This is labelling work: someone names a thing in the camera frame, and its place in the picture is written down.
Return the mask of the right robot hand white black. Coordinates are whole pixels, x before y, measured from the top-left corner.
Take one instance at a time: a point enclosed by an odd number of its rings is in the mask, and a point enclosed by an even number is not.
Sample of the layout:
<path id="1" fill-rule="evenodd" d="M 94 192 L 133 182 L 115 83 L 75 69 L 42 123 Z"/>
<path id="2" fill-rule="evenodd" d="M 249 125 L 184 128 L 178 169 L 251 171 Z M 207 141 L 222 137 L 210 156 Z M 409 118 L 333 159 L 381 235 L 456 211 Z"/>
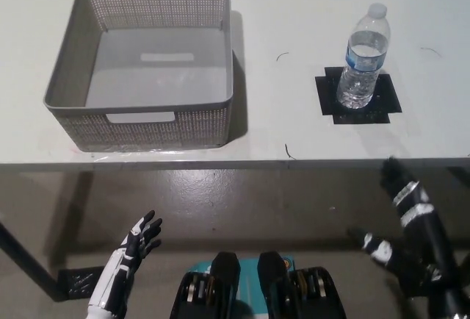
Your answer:
<path id="1" fill-rule="evenodd" d="M 405 246 L 393 245 L 359 227 L 349 228 L 348 235 L 373 262 L 396 276 L 407 295 L 459 287 L 449 238 L 423 184 L 395 157 L 383 162 L 380 176 L 380 185 L 397 211 Z"/>

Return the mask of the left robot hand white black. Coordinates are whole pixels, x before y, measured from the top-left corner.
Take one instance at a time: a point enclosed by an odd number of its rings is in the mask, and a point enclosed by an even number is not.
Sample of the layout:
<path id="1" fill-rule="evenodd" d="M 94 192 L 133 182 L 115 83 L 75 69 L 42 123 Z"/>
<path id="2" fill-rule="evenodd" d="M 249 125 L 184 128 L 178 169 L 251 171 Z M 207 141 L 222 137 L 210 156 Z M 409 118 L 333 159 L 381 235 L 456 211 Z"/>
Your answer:
<path id="1" fill-rule="evenodd" d="M 161 245 L 162 219 L 151 210 L 112 252 L 87 305 L 86 319 L 124 318 L 134 276 L 144 258 Z"/>

